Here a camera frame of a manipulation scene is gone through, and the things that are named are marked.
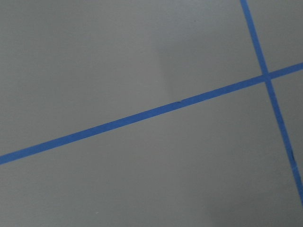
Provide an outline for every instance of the blue tape line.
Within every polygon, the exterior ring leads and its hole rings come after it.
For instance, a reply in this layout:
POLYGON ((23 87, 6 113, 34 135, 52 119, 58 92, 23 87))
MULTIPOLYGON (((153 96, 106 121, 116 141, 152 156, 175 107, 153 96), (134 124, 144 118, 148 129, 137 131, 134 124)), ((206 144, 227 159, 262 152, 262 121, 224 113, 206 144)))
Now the blue tape line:
POLYGON ((273 72, 269 73, 269 76, 270 76, 271 79, 275 79, 275 78, 285 76, 287 74, 297 72, 297 71, 300 71, 300 70, 303 70, 303 62, 299 63, 299 64, 296 64, 296 65, 286 67, 284 69, 273 71, 273 72))
POLYGON ((291 73, 295 70, 301 69, 302 65, 297 64, 295 66, 288 67, 287 69, 285 68, 282 70, 278 70, 271 74, 268 73, 266 61, 265 61, 265 58, 264 58, 264 55, 263 55, 263 52, 261 49, 260 42, 258 40, 258 35, 257 35, 256 29, 255 29, 254 23, 253 23, 253 19, 252 19, 251 13, 250 13, 249 6, 247 4, 247 0, 240 0, 240 1, 241 1, 244 16, 246 18, 246 22, 247 22, 247 25, 248 25, 248 28, 250 31, 250 36, 251 36, 251 39, 252 39, 252 42, 253 42, 253 45, 255 48, 255 52, 256 52, 256 55, 257 55, 257 58, 259 61, 259 65, 262 70, 263 76, 265 78, 264 82, 266 84, 268 95, 269 95, 269 98, 270 98, 270 101, 271 101, 271 104, 272 104, 272 107, 273 107, 273 110, 274 110, 274 113, 276 116, 276 120, 277 120, 279 129, 280 129, 282 138, 283 138, 284 146, 285 146, 287 156, 288 156, 291 168, 292 168, 294 180, 295 180, 297 190, 298 190, 298 193, 299 193, 299 196, 301 199, 301 204, 303 206, 303 185, 302 185, 302 181, 301 181, 301 176, 299 173, 297 163, 294 158, 293 149, 292 149, 291 142, 290 142, 290 139, 289 139, 289 136, 287 133, 287 129, 286 129, 286 126, 285 126, 285 123, 283 120, 283 116, 282 116, 282 113, 281 113, 281 110, 280 110, 280 107, 278 104, 278 100, 276 98, 275 90, 274 90, 274 87, 271 82, 272 77, 278 77, 278 76, 283 75, 284 73, 287 73, 287 74, 291 73))
POLYGON ((46 150, 50 150, 56 147, 60 147, 63 146, 65 144, 68 143, 72 143, 78 140, 82 140, 85 139, 87 137, 91 137, 97 134, 101 134, 103 132, 106 131, 110 131, 119 127, 123 127, 135 122, 139 122, 160 114, 164 114, 173 110, 177 110, 189 105, 193 105, 196 103, 200 103, 203 102, 205 100, 211 99, 211 98, 215 98, 218 96, 222 96, 225 95, 227 93, 233 92, 233 91, 237 91, 246 87, 250 87, 253 86, 255 84, 259 84, 264 82, 264 77, 263 76, 258 76, 258 77, 254 77, 248 80, 244 80, 232 85, 228 85, 213 91, 209 91, 197 96, 193 96, 190 98, 186 98, 180 102, 175 102, 175 103, 171 103, 171 104, 167 104, 167 105, 163 105, 148 111, 144 111, 129 117, 125 117, 113 122, 109 122, 109 123, 105 123, 102 124, 100 126, 96 126, 90 129, 86 129, 80 132, 76 132, 67 136, 63 136, 54 140, 50 140, 48 142, 45 143, 41 143, 32 147, 28 147, 22 150, 18 150, 9 154, 5 154, 0 156, 0 165, 7 163, 7 162, 12 162, 15 160, 18 160, 20 158, 24 158, 30 155, 34 155, 37 153, 40 153, 42 151, 46 151, 46 150))

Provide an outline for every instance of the gray floor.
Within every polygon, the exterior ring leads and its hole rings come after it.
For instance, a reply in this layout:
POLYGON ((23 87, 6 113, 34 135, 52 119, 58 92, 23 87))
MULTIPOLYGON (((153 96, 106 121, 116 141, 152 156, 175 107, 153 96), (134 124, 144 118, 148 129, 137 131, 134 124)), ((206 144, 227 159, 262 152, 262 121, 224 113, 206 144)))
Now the gray floor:
MULTIPOLYGON (((303 2, 249 0, 270 71, 303 2)), ((0 155, 261 75, 238 0, 3 0, 0 155)), ((274 79, 303 174, 303 72, 274 79)), ((301 227, 264 84, 0 166, 4 227, 301 227)))

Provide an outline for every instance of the painter's tape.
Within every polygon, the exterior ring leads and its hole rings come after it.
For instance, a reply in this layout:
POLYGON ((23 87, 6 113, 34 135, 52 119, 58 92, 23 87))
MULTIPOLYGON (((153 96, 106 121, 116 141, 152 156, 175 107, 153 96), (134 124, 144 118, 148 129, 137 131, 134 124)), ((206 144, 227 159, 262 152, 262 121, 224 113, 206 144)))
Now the painter's tape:
POLYGON ((281 132, 281 135, 283 138, 284 146, 285 146, 287 156, 288 156, 288 159, 289 159, 289 162, 290 162, 290 165, 292 168, 292 172, 294 175, 294 180, 295 180, 297 190, 298 190, 298 193, 299 193, 299 196, 301 199, 301 204, 303 206, 303 185, 302 185, 302 181, 301 181, 300 172, 298 170, 298 166, 297 166, 297 163, 294 158, 293 148, 292 148, 292 145, 291 145, 288 133, 287 133, 286 125, 283 120, 283 116, 282 116, 282 113, 281 113, 281 110, 279 107, 278 100, 276 98, 275 90, 274 90, 273 84, 271 82, 271 79, 273 77, 282 76, 285 73, 287 73, 287 74, 292 73, 292 72, 296 71, 297 69, 302 68, 302 63, 294 65, 292 67, 282 69, 282 70, 278 70, 278 72, 276 71, 270 75, 268 73, 266 61, 265 61, 265 58, 264 58, 264 55, 262 52, 262 48, 261 48, 261 45, 260 45, 260 42, 258 39, 258 35, 257 35, 256 29, 255 29, 254 23, 253 23, 253 19, 252 19, 251 13, 250 13, 250 9, 249 9, 247 0, 240 0, 240 1, 241 1, 244 16, 246 18, 247 26, 250 31, 251 40, 253 42, 255 52, 256 52, 256 55, 257 55, 257 58, 259 61, 259 65, 260 65, 260 68, 261 68, 261 71, 262 71, 262 74, 264 77, 264 82, 266 84, 270 102, 272 104, 272 107, 273 107, 273 110, 274 110, 274 113, 276 116, 276 120, 279 125, 279 129, 280 129, 280 132, 281 132))
POLYGON ((7 163, 7 162, 12 162, 20 158, 24 158, 30 155, 34 155, 37 153, 40 153, 42 151, 50 150, 56 147, 63 146, 65 144, 73 143, 78 140, 85 139, 87 137, 91 137, 97 134, 104 133, 106 131, 110 131, 116 128, 120 128, 135 122, 139 122, 160 114, 164 114, 173 110, 177 110, 189 105, 193 105, 196 103, 203 102, 205 100, 215 98, 218 96, 225 95, 227 93, 240 90, 246 87, 253 86, 255 84, 259 84, 261 82, 264 82, 264 78, 262 76, 254 77, 248 80, 244 80, 232 85, 228 85, 213 91, 209 91, 197 96, 193 96, 190 98, 183 99, 180 102, 174 102, 171 104, 163 105, 148 111, 144 111, 141 113, 137 113, 135 115, 131 115, 113 122, 105 123, 90 129, 86 129, 80 132, 76 132, 67 136, 63 136, 54 140, 50 140, 45 143, 41 143, 32 147, 28 147, 22 150, 18 150, 9 154, 5 154, 0 156, 0 165, 7 163))

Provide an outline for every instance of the gray surface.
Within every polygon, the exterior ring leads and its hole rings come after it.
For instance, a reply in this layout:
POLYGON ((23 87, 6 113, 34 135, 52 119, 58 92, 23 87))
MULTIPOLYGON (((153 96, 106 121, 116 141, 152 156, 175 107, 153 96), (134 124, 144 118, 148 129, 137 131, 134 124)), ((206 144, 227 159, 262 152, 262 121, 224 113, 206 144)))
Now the gray surface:
POLYGON ((269 71, 303 61, 302 0, 248 0, 269 71))
POLYGON ((303 176, 303 72, 273 80, 276 96, 303 176))
POLYGON ((260 74, 233 1, 4 0, 1 154, 260 74))
MULTIPOLYGON (((249 1, 269 70, 301 1, 249 1)), ((3 0, 1 154, 260 75, 237 0, 3 0)), ((301 166, 302 73, 275 79, 301 166)), ((264 85, 0 166, 0 226, 301 227, 264 85)))
POLYGON ((0 169, 1 226, 299 227, 303 221, 264 85, 0 169))

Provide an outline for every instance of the blue line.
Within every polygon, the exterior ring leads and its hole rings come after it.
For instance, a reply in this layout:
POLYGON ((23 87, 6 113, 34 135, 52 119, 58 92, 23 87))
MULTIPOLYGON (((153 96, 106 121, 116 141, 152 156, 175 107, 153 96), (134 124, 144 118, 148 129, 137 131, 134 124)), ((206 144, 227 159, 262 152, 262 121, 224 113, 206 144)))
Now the blue line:
POLYGON ((24 158, 30 155, 34 155, 46 150, 50 150, 56 147, 60 147, 63 146, 65 144, 69 144, 78 140, 82 140, 85 139, 87 137, 91 137, 97 134, 101 134, 103 132, 106 131, 110 131, 119 127, 123 127, 135 122, 139 122, 160 114, 164 114, 170 111, 174 111, 189 105, 193 105, 193 104, 197 104, 200 102, 203 102, 205 100, 211 99, 211 98, 215 98, 218 96, 222 96, 225 95, 227 93, 233 92, 233 91, 237 91, 246 87, 250 87, 259 83, 264 82, 264 77, 263 76, 258 76, 258 77, 254 77, 248 80, 244 80, 232 85, 228 85, 213 91, 209 91, 197 96, 193 96, 190 98, 186 98, 180 102, 175 102, 175 103, 171 103, 171 104, 167 104, 167 105, 163 105, 148 111, 144 111, 132 116, 128 116, 113 122, 109 122, 109 123, 105 123, 102 124, 100 126, 96 126, 90 129, 86 129, 80 132, 76 132, 67 136, 63 136, 54 140, 50 140, 48 142, 44 142, 32 147, 28 147, 22 150, 18 150, 12 153, 8 153, 5 155, 0 156, 0 165, 5 164, 7 162, 12 162, 15 160, 18 160, 20 158, 24 158))
POLYGON ((278 78, 278 77, 281 77, 281 76, 284 76, 284 75, 287 75, 287 74, 290 74, 293 72, 297 72, 300 70, 303 70, 303 62, 296 64, 296 65, 286 67, 284 69, 280 69, 280 70, 271 72, 271 73, 269 73, 269 76, 271 79, 275 79, 275 78, 278 78))
POLYGON ((246 21, 247 21, 248 28, 250 31, 250 36, 251 36, 253 45, 255 47, 255 52, 256 52, 256 55, 257 55, 257 58, 259 61, 259 65, 262 70, 263 76, 265 78, 264 82, 266 84, 268 95, 269 95, 269 98, 270 98, 270 101, 271 101, 271 104, 272 104, 272 107, 273 107, 273 110, 274 110, 274 113, 276 116, 276 120, 279 125, 279 129, 280 129, 280 132, 281 132, 281 135, 283 138, 284 146, 285 146, 287 156, 288 156, 288 159, 289 159, 289 162, 290 162, 290 165, 292 168, 292 172, 294 175, 294 180, 295 180, 297 190, 298 190, 298 193, 299 193, 299 196, 301 199, 301 204, 303 206, 303 185, 302 185, 299 169, 298 169, 297 163, 294 158, 294 153, 293 153, 293 149, 291 146, 291 142, 290 142, 290 139, 289 139, 289 136, 287 133, 287 129, 286 129, 283 117, 282 117, 282 113, 280 111, 280 107, 278 104, 278 100, 276 98, 275 90, 274 90, 274 87, 271 82, 271 78, 273 76, 278 77, 286 72, 291 73, 292 71, 302 69, 302 65, 298 64, 298 65, 295 65, 292 67, 288 67, 287 69, 278 70, 278 72, 276 71, 272 74, 268 73, 267 65, 266 65, 266 62, 264 59, 264 55, 263 55, 263 52, 261 49, 260 42, 258 40, 258 35, 257 35, 256 29, 255 29, 254 23, 253 23, 253 19, 252 19, 251 13, 250 13, 249 6, 248 6, 246 0, 240 0, 240 1, 241 1, 241 5, 243 8, 243 13, 244 13, 246 21))

